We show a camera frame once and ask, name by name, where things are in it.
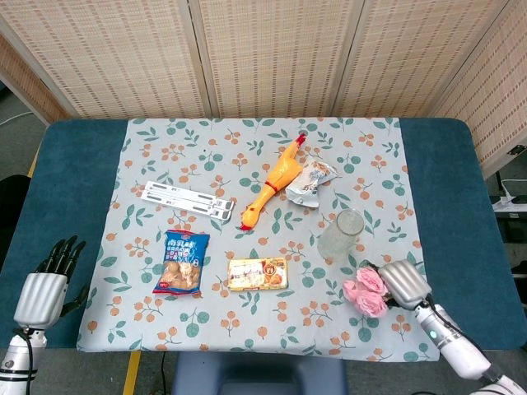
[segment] yellow floor stripe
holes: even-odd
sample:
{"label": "yellow floor stripe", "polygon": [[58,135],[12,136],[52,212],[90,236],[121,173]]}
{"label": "yellow floor stripe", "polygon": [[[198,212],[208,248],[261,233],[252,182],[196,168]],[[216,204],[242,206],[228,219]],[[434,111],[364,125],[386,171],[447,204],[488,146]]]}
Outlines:
{"label": "yellow floor stripe", "polygon": [[35,157],[33,158],[33,162],[31,163],[30,171],[27,173],[28,177],[33,177],[33,172],[35,171],[35,166],[36,166],[36,158],[39,155],[39,150],[40,150],[40,146],[36,150]]}
{"label": "yellow floor stripe", "polygon": [[135,380],[138,377],[140,359],[140,351],[132,351],[130,353],[128,371],[126,372],[126,381],[124,381],[123,395],[133,395],[133,391],[135,389]]}

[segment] clear plastic cup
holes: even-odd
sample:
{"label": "clear plastic cup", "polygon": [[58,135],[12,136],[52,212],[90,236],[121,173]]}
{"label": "clear plastic cup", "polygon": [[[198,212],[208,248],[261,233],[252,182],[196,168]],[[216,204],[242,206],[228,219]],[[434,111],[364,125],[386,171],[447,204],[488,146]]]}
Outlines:
{"label": "clear plastic cup", "polygon": [[319,237],[317,249],[324,259],[343,258],[357,243],[364,229],[364,219],[354,208],[339,212],[337,219]]}

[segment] yellow rubber chicken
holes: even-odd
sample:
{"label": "yellow rubber chicken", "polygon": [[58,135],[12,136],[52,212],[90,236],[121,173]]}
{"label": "yellow rubber chicken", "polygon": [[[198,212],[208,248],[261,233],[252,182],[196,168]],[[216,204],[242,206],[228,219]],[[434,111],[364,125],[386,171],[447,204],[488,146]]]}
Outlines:
{"label": "yellow rubber chicken", "polygon": [[265,185],[260,191],[256,200],[247,206],[241,215],[242,230],[251,230],[258,222],[260,212],[265,203],[274,196],[280,189],[285,188],[302,171],[302,166],[295,160],[298,149],[305,141],[305,134],[301,134],[289,147],[280,155],[278,163],[265,180]]}

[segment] snack package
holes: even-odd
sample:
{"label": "snack package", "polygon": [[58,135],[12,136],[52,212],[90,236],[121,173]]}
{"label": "snack package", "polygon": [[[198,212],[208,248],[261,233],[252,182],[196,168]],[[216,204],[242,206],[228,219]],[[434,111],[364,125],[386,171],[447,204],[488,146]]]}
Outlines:
{"label": "snack package", "polygon": [[287,186],[286,196],[301,206],[318,207],[318,186],[337,176],[337,170],[333,166],[308,157],[302,172]]}
{"label": "snack package", "polygon": [[210,235],[186,230],[166,231],[165,270],[154,294],[185,295],[199,292],[203,259]]}
{"label": "snack package", "polygon": [[287,288],[285,258],[232,259],[227,269],[231,290],[279,290]]}

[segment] robotic hand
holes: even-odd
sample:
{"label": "robotic hand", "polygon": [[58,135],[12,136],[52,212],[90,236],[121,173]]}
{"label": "robotic hand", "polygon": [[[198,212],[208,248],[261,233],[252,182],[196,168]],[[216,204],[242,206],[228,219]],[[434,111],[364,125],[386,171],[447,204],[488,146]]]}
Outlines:
{"label": "robotic hand", "polygon": [[514,381],[501,374],[445,310],[434,304],[431,287],[407,260],[379,269],[389,292],[401,307],[415,312],[422,329],[437,346],[457,375],[463,379],[490,382],[471,395],[527,395]]}
{"label": "robotic hand", "polygon": [[44,331],[87,297],[88,286],[84,286],[73,302],[63,305],[79,254],[86,245],[82,241],[72,250],[76,241],[76,236],[58,241],[48,258],[26,278],[14,317],[20,328],[13,331],[16,335],[0,365],[0,395],[30,393],[30,384],[48,342]]}

